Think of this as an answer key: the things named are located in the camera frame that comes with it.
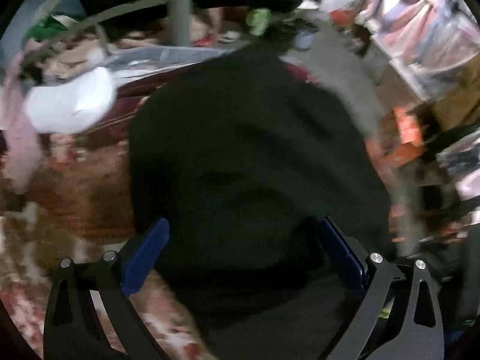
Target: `light green object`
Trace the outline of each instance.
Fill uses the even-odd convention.
[[[268,23],[272,17],[272,12],[268,8],[259,8],[250,11],[246,23],[250,28],[250,34],[253,36],[262,36],[268,28]]]

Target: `metal pole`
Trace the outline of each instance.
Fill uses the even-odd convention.
[[[190,46],[191,0],[167,0],[171,41],[174,46]]]

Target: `pink fabric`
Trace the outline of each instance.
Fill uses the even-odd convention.
[[[30,40],[24,52],[19,52],[10,63],[3,82],[3,126],[8,147],[8,158],[4,176],[11,180],[11,187],[17,194],[23,194],[40,165],[42,150],[38,134],[28,119],[23,107],[23,93],[20,86],[20,64],[25,52],[35,50],[40,43]]]

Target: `green object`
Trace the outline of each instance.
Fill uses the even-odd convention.
[[[60,32],[67,30],[67,28],[56,21],[52,16],[46,19],[40,20],[36,25],[30,27],[23,38],[23,42],[26,43],[29,39],[35,39],[37,42],[52,39]]]
[[[268,28],[268,23],[272,17],[272,12],[268,8],[259,8],[250,11],[246,23],[250,28],[250,34],[253,36],[262,36]]]

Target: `gray strap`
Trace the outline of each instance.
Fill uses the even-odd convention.
[[[117,16],[125,15],[130,12],[135,12],[140,9],[157,7],[158,5],[165,5],[167,0],[137,0],[133,3],[126,3],[122,5],[117,5],[116,7],[107,9],[103,12],[100,12],[94,16],[87,17],[85,20],[76,23],[71,26],[68,30],[58,34],[51,40],[49,40],[44,46],[40,49],[31,52],[26,55],[25,59],[22,62],[22,67],[31,65],[37,61],[41,61],[45,57],[50,55],[50,48],[52,44],[60,42],[62,40],[69,39],[74,36],[76,33],[86,30],[87,28],[94,27],[101,23],[102,21],[112,19]]]

